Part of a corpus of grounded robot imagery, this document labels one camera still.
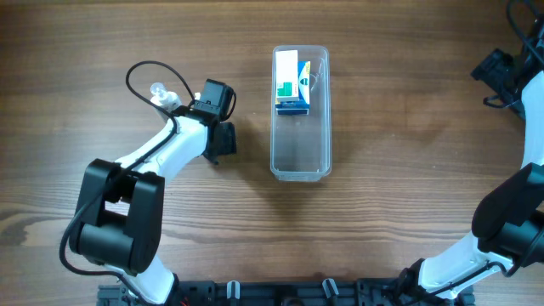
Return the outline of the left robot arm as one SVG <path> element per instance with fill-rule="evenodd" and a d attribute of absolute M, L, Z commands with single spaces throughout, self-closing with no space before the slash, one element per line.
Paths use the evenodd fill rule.
<path fill-rule="evenodd" d="M 164 128 L 131 154 L 88 165 L 60 250 L 101 266 L 99 274 L 115 276 L 135 301 L 166 305 L 178 277 L 157 255 L 165 189 L 197 157 L 215 162 L 235 153 L 229 118 L 236 95 L 212 79 L 188 104 L 160 82 L 150 92 L 148 101 L 164 119 Z"/>

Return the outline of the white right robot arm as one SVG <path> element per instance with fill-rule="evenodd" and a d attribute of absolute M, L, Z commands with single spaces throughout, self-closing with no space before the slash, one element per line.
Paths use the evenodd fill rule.
<path fill-rule="evenodd" d="M 509 109 L 525 121 L 524 157 L 520 169 L 478 205 L 470 232 L 441 254 L 420 259 L 385 285 L 385 295 L 401 305 L 460 304 L 462 292 L 484 278 L 501 273 L 510 278 L 543 260 L 543 13 L 531 2 L 524 6 L 535 21 L 524 33 L 506 17 L 522 43 L 517 56 L 500 49 L 472 72 L 494 95 L 483 103 Z"/>

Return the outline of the white green medicine box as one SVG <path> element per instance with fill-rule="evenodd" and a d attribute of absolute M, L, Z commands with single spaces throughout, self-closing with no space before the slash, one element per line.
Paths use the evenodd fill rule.
<path fill-rule="evenodd" d="M 278 103 L 298 100 L 298 51 L 275 52 L 275 98 Z"/>

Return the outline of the blue VapoDrops box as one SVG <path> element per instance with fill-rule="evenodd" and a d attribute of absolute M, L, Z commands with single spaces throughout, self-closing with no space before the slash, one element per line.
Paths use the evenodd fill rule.
<path fill-rule="evenodd" d="M 310 109 L 310 61 L 297 63 L 298 100 L 279 101 L 275 99 L 278 116 L 308 115 Z"/>

